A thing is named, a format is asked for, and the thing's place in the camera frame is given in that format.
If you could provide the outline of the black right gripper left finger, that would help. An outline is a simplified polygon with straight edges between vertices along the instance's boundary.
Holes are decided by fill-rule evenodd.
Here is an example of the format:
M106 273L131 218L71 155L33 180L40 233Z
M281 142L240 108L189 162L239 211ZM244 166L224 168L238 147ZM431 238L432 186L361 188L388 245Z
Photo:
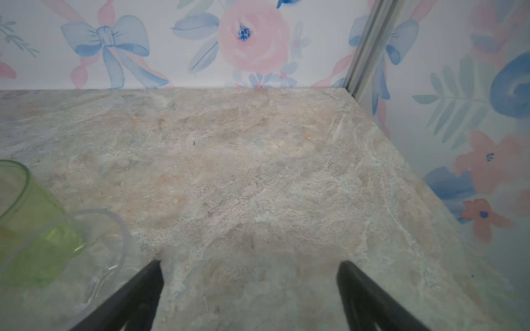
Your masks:
M73 330L151 330L164 278L159 260L138 272Z

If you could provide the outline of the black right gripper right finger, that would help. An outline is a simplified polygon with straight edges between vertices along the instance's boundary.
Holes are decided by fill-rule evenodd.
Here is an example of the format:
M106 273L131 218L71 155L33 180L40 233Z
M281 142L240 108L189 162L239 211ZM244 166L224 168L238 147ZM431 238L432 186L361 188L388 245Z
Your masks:
M341 262L336 282L350 330L428 329L353 262Z

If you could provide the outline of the clear plastic cup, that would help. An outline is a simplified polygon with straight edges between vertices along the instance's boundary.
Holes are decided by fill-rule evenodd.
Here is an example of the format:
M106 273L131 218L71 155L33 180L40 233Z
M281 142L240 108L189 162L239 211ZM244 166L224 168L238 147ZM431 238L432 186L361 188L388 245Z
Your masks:
M143 266L124 220L108 210L67 214L85 242L47 285L1 285L2 330L71 330L117 292Z

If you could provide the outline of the green plastic cup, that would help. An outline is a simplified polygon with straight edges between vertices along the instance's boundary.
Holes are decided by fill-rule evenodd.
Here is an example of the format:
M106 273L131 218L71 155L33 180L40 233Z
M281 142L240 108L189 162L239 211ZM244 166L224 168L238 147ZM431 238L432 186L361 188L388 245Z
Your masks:
M23 164L1 161L1 285L56 279L85 242L66 210Z

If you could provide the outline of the aluminium corner post right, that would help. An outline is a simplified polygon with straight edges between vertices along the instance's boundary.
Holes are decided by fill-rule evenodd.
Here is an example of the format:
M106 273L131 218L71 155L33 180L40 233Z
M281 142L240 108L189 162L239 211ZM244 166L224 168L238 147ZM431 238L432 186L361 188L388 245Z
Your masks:
M357 99L377 67L406 1L374 1L346 75L344 87Z

